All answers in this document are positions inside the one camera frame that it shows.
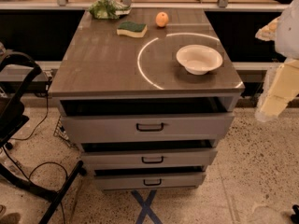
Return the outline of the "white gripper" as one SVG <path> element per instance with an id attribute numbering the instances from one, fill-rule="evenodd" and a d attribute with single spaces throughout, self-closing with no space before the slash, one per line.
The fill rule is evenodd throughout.
<path id="1" fill-rule="evenodd" d="M 299 0 L 292 0 L 280 17 L 259 29 L 255 37 L 275 40 L 276 52 L 290 58 L 266 72 L 255 118 L 267 122 L 276 119 L 299 94 Z"/>

